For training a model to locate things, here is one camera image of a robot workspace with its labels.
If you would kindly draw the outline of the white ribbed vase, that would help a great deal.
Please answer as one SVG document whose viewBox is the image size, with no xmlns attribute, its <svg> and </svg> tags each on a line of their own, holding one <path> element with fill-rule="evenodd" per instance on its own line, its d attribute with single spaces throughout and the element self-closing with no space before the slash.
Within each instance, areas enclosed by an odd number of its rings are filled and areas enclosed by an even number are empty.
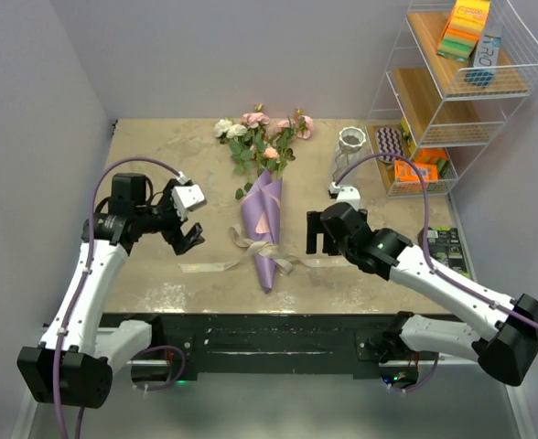
<svg viewBox="0 0 538 439">
<path fill-rule="evenodd" d="M 328 195 L 334 198 L 338 195 L 336 181 L 351 165 L 361 159 L 363 146 L 366 144 L 366 134 L 358 127 L 345 127 L 339 132 L 329 170 L 330 184 Z"/>
</svg>

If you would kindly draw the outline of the purple wrapping paper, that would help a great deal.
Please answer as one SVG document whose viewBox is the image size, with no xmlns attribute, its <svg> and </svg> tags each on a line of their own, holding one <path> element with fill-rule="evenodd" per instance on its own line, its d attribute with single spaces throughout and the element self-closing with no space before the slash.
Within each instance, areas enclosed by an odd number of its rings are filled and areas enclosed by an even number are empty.
<svg viewBox="0 0 538 439">
<path fill-rule="evenodd" d="M 273 179 L 265 169 L 241 202 L 242 222 L 246 235 L 254 242 L 278 244 L 280 238 L 281 197 L 283 180 Z M 262 290 L 267 294 L 274 287 L 276 262 L 260 253 L 254 263 Z"/>
</svg>

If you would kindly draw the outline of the white blue box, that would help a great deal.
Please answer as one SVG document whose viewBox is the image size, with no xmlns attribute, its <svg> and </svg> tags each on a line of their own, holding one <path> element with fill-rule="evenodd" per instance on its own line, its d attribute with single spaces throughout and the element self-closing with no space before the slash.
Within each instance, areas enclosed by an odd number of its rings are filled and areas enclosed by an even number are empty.
<svg viewBox="0 0 538 439">
<path fill-rule="evenodd" d="M 493 23 L 483 29 L 474 57 L 465 72 L 465 83 L 485 88 L 493 81 L 499 60 L 502 31 L 502 23 Z"/>
</svg>

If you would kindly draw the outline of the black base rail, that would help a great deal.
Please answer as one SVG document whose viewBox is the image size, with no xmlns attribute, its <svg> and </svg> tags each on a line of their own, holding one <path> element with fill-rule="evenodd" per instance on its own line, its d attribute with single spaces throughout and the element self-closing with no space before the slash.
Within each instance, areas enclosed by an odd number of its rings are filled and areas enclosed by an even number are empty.
<svg viewBox="0 0 538 439">
<path fill-rule="evenodd" d="M 178 376 L 196 380 L 205 373 L 350 375 L 376 380 L 396 361 L 414 365 L 433 359 L 386 348 L 383 332 L 393 314 L 129 314 L 105 313 L 101 326 L 125 320 L 154 327 L 152 346 L 171 345 L 178 353 L 142 354 L 131 369 L 134 382 Z"/>
</svg>

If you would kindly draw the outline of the orange packet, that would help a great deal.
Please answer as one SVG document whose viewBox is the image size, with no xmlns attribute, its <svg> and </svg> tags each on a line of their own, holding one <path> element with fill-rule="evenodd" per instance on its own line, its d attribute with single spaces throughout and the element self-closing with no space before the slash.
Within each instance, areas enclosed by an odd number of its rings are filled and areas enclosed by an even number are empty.
<svg viewBox="0 0 538 439">
<path fill-rule="evenodd" d="M 417 171 L 425 182 L 437 181 L 438 172 L 436 165 L 414 163 Z M 419 177 L 412 166 L 403 160 L 395 160 L 393 164 L 394 179 L 399 182 L 417 182 Z"/>
</svg>

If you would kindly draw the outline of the artificial flower bunch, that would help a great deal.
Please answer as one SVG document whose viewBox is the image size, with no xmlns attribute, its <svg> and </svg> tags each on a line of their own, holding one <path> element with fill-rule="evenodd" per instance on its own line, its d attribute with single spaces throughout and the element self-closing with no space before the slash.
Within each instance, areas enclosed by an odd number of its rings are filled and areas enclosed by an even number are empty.
<svg viewBox="0 0 538 439">
<path fill-rule="evenodd" d="M 293 142 L 307 140 L 315 131 L 314 120 L 303 110 L 277 123 L 272 123 L 262 104 L 245 113 L 237 121 L 233 118 L 218 120 L 214 136 L 230 149 L 234 163 L 233 173 L 247 178 L 243 187 L 235 191 L 235 198 L 242 200 L 253 190 L 253 184 L 267 174 L 271 181 L 279 179 L 287 165 L 296 159 Z"/>
</svg>

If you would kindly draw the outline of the black green box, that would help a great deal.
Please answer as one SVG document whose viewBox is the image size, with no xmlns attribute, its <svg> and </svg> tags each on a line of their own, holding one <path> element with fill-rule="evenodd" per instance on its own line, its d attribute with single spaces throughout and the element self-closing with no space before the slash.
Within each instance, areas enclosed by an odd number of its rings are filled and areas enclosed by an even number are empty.
<svg viewBox="0 0 538 439">
<path fill-rule="evenodd" d="M 418 245 L 423 247 L 424 241 L 427 242 L 433 259 L 467 278 L 470 277 L 457 228 L 429 227 L 427 232 L 420 230 L 417 235 Z"/>
</svg>

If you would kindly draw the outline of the colourful sponge pack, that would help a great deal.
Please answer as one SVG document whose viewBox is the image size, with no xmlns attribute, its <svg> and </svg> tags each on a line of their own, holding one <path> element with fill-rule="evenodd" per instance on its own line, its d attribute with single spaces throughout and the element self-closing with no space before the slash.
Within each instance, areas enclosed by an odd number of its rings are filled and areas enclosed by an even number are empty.
<svg viewBox="0 0 538 439">
<path fill-rule="evenodd" d="M 479 43 L 490 12 L 490 1 L 457 0 L 444 26 L 436 53 L 466 62 Z"/>
</svg>

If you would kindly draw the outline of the beige printed ribbon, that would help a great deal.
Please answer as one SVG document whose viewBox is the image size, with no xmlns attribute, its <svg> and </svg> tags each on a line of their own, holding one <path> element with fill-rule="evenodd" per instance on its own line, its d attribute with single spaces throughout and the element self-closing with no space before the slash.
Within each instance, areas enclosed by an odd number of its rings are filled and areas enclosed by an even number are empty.
<svg viewBox="0 0 538 439">
<path fill-rule="evenodd" d="M 254 241 L 245 238 L 242 229 L 238 225 L 229 228 L 229 235 L 234 245 L 244 250 L 240 259 L 227 262 L 193 262 L 179 263 L 178 267 L 183 273 L 219 273 L 225 272 L 247 259 L 261 256 L 276 264 L 278 270 L 284 274 L 290 274 L 296 264 L 306 268 L 338 268 L 350 267 L 350 263 L 342 256 L 329 258 L 299 258 L 291 253 L 281 252 L 277 244 L 269 241 Z"/>
</svg>

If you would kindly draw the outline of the purple wavy sponge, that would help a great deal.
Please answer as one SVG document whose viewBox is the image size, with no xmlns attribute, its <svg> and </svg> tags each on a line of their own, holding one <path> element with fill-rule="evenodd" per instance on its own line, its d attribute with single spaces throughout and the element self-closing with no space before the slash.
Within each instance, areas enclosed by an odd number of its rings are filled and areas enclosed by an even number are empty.
<svg viewBox="0 0 538 439">
<path fill-rule="evenodd" d="M 404 144 L 401 133 L 391 127 L 380 127 L 375 130 L 375 140 L 379 152 L 378 159 L 386 165 L 392 165 L 398 156 L 404 156 Z"/>
</svg>

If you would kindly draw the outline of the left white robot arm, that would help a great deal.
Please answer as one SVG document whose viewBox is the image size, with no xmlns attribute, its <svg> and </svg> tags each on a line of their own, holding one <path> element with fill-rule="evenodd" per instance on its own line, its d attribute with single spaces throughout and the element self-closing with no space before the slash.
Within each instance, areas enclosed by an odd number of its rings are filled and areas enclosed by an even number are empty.
<svg viewBox="0 0 538 439">
<path fill-rule="evenodd" d="M 114 375 L 133 357 L 155 359 L 166 337 L 145 320 L 126 320 L 106 336 L 99 326 L 106 300 L 134 245 L 158 234 L 182 255 L 204 242 L 202 228 L 181 227 L 188 214 L 206 205 L 199 185 L 175 171 L 154 201 L 149 177 L 114 173 L 111 193 L 92 203 L 84 222 L 79 260 L 57 314 L 38 344 L 21 348 L 17 367 L 36 402 L 101 407 Z"/>
</svg>

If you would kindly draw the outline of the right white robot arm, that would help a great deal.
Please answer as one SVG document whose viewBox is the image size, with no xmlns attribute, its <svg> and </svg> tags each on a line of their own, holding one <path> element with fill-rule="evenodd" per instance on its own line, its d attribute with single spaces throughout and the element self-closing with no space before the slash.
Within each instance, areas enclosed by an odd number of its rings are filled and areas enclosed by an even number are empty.
<svg viewBox="0 0 538 439">
<path fill-rule="evenodd" d="M 341 255 L 362 272 L 405 286 L 444 307 L 455 320 L 400 312 L 380 337 L 383 357 L 434 352 L 474 361 L 493 379 L 522 384 L 538 354 L 538 301 L 492 291 L 446 266 L 402 234 L 373 230 L 367 212 L 347 202 L 307 213 L 307 253 Z"/>
</svg>

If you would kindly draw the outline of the orange green sponge pack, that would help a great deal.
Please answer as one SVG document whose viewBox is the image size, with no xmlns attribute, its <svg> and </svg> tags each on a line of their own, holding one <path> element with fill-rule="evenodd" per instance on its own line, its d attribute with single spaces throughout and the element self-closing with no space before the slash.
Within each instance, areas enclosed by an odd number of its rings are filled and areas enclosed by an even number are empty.
<svg viewBox="0 0 538 439">
<path fill-rule="evenodd" d="M 421 148 L 415 153 L 417 163 L 436 166 L 437 173 L 444 177 L 450 168 L 449 156 L 445 148 Z"/>
</svg>

